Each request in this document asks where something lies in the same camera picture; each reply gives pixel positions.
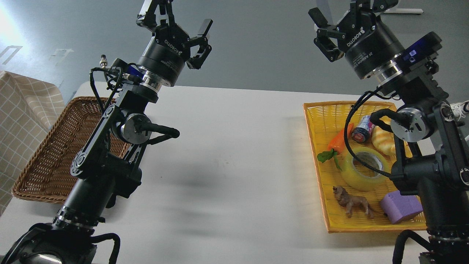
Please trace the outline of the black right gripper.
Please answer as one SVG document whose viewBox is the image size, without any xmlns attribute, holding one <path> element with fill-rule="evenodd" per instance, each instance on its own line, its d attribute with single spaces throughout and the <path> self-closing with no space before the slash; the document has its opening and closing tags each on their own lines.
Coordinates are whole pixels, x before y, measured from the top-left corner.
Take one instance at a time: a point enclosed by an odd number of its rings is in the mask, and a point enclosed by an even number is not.
<svg viewBox="0 0 469 264">
<path fill-rule="evenodd" d="M 314 7 L 308 11 L 318 27 L 314 43 L 330 62 L 345 56 L 357 76 L 364 79 L 404 50 L 381 17 L 374 14 L 398 3 L 398 0 L 352 0 L 350 11 L 337 26 L 339 30 L 329 24 L 318 7 Z M 338 40 L 338 46 L 331 39 Z"/>
</svg>

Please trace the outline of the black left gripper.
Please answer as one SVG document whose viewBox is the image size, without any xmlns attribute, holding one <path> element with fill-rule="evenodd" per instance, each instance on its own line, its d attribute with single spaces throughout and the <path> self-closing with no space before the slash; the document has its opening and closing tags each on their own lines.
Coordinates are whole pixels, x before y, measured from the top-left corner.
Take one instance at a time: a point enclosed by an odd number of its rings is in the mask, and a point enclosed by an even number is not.
<svg viewBox="0 0 469 264">
<path fill-rule="evenodd" d="M 185 65 L 192 70 L 201 69 L 212 47 L 208 44 L 208 32 L 212 19 L 205 19 L 196 37 L 189 35 L 176 23 L 172 0 L 145 0 L 137 15 L 136 24 L 146 28 L 152 36 L 137 65 L 141 71 L 150 71 L 163 80 L 163 85 L 173 87 Z M 190 48 L 198 51 L 189 58 Z"/>
</svg>

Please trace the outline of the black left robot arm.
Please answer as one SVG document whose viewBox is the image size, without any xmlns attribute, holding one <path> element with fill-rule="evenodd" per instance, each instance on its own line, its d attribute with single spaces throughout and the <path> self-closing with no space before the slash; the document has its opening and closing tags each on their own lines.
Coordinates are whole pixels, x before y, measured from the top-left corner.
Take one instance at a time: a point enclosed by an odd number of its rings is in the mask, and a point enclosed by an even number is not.
<svg viewBox="0 0 469 264">
<path fill-rule="evenodd" d="M 177 138 L 174 128 L 153 124 L 144 113 L 156 103 L 162 86 L 173 87 L 185 65 L 199 70 L 212 48 L 206 19 L 196 37 L 175 22 L 170 0 L 146 0 L 136 24 L 152 37 L 137 63 L 116 59 L 89 72 L 89 84 L 101 118 L 77 152 L 70 174 L 78 181 L 51 223 L 37 223 L 3 257 L 3 264 L 90 264 L 97 244 L 114 242 L 109 263 L 115 264 L 121 240 L 115 233 L 94 235 L 105 220 L 105 208 L 117 196 L 128 198 L 141 185 L 139 164 L 148 145 Z"/>
</svg>

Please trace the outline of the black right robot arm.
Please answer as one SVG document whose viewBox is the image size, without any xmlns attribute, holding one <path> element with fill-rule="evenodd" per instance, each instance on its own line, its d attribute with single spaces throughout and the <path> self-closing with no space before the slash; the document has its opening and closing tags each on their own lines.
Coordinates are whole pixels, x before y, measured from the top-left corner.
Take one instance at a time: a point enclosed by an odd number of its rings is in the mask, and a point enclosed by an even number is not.
<svg viewBox="0 0 469 264">
<path fill-rule="evenodd" d="M 468 263 L 468 143 L 445 92 L 434 79 L 441 38 L 429 32 L 404 48 L 380 15 L 397 0 L 352 0 L 337 25 L 318 7 L 308 14 L 317 26 L 315 45 L 334 62 L 346 58 L 360 79 L 377 77 L 374 91 L 365 92 L 345 124 L 365 101 L 379 92 L 399 97 L 398 110 L 372 113 L 373 124 L 394 135 L 396 162 L 388 177 L 402 195 L 417 195 L 423 206 L 429 239 L 411 230 L 397 237 L 392 262 L 401 263 L 407 239 L 426 249 L 421 264 Z"/>
</svg>

